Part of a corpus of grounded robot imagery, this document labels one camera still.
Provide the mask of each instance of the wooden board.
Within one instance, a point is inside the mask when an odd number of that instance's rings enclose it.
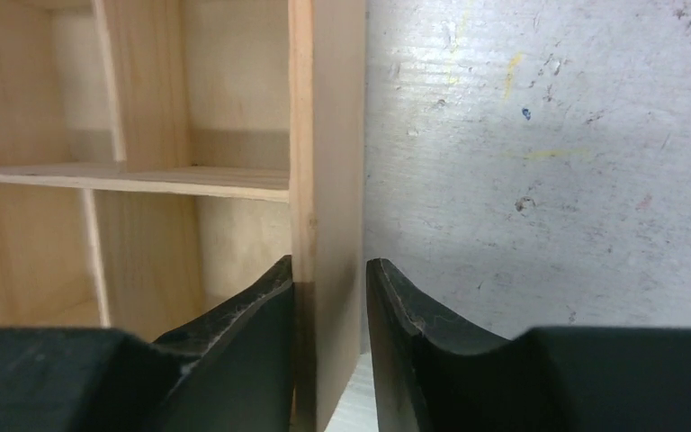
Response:
[[[87,5],[51,13],[54,63],[73,159],[112,163],[110,97],[98,26]]]
[[[324,430],[360,351],[364,0],[290,1],[298,420]]]
[[[180,0],[94,0],[115,160],[128,171],[190,165]]]
[[[0,1],[0,166],[70,158],[51,47],[48,13]]]
[[[244,290],[290,249],[287,204],[196,199],[206,310]]]
[[[91,0],[19,0],[21,3],[42,9],[66,9],[91,5]]]
[[[51,17],[0,1],[0,166],[69,161]],[[0,324],[93,295],[76,191],[0,185]]]
[[[194,198],[96,191],[113,327],[153,340],[202,314]]]
[[[0,167],[0,183],[249,198],[286,202],[285,171],[189,166],[147,173],[120,173],[105,164],[70,163]]]

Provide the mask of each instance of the white wall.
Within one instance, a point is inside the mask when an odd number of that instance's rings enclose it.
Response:
[[[367,257],[506,337],[691,326],[691,0],[372,0],[368,23]]]

